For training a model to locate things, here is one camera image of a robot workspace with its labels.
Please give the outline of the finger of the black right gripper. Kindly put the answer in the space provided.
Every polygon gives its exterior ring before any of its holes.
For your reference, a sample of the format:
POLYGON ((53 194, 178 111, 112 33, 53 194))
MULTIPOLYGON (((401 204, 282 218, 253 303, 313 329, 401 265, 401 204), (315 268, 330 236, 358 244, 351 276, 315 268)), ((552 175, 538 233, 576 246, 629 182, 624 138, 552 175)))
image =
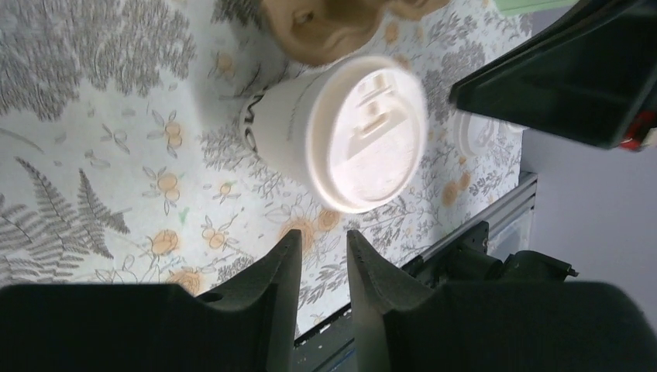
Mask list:
POLYGON ((656 144, 656 3, 579 1, 456 82, 457 109, 601 149, 656 144))

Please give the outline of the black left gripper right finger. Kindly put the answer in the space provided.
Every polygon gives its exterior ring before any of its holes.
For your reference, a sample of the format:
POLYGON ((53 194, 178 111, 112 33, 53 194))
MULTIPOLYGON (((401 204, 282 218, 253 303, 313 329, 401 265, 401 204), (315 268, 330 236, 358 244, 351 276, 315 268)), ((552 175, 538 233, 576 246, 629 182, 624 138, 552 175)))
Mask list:
POLYGON ((448 281, 431 289, 347 233, 361 371, 654 371, 656 336, 621 289, 448 281))

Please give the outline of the single white paper cup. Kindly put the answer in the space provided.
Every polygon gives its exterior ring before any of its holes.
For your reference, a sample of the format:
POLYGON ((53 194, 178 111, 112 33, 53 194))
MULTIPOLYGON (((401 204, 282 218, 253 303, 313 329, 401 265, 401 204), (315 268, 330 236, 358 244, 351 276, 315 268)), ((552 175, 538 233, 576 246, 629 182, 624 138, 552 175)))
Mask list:
POLYGON ((309 184, 306 127, 321 75, 309 74, 271 85, 247 99, 239 135, 248 150, 274 171, 309 184))

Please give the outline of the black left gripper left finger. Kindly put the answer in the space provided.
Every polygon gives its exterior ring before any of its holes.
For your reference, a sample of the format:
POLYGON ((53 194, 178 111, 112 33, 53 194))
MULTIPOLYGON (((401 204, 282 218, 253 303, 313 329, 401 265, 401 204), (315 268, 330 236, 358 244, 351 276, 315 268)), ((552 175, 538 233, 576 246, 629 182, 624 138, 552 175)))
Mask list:
POLYGON ((17 284, 1 291, 3 371, 288 371, 301 232, 193 296, 179 284, 17 284))

